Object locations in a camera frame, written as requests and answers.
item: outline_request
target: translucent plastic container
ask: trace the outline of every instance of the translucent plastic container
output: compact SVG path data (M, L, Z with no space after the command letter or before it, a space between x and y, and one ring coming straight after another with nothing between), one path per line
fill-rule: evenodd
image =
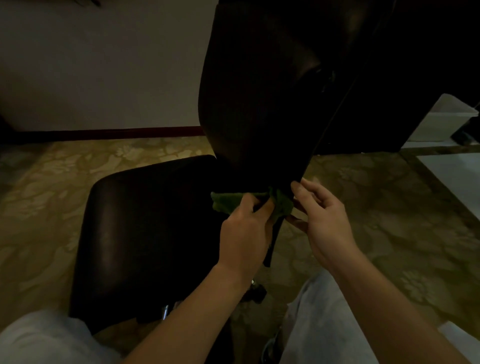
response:
M408 139L412 142L447 140L479 112L455 96L443 94Z

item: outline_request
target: person's right arm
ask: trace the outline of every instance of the person's right arm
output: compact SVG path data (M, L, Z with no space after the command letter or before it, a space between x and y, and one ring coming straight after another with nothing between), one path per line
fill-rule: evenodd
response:
M355 244L343 204L325 187L292 182L295 206L308 222L287 217L307 233L312 252L335 278L379 363L468 364Z

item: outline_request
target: chair backrest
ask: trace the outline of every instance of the chair backrest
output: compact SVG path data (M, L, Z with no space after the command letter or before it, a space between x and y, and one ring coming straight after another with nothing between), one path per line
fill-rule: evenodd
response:
M224 171L217 192L289 193L364 63L394 0L217 5L199 119Z

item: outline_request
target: container lid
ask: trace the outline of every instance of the container lid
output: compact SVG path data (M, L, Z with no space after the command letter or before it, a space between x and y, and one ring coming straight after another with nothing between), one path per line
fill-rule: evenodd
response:
M432 116L455 115L473 118L478 116L479 112L455 96L443 94L428 114Z

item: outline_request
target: green cloth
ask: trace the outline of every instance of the green cloth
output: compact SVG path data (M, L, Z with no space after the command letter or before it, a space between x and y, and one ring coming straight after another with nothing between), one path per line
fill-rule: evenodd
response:
M244 193L229 193L229 194L216 194L212 192L210 196L213 200L213 210L223 212L225 214L231 214L233 210L240 205L240 201ZM262 203L265 203L269 197L272 198L275 203L275 209L273 210L271 219L275 223L279 217L290 215L293 210L293 201L290 200L282 191L278 188L268 188L268 192L253 193Z

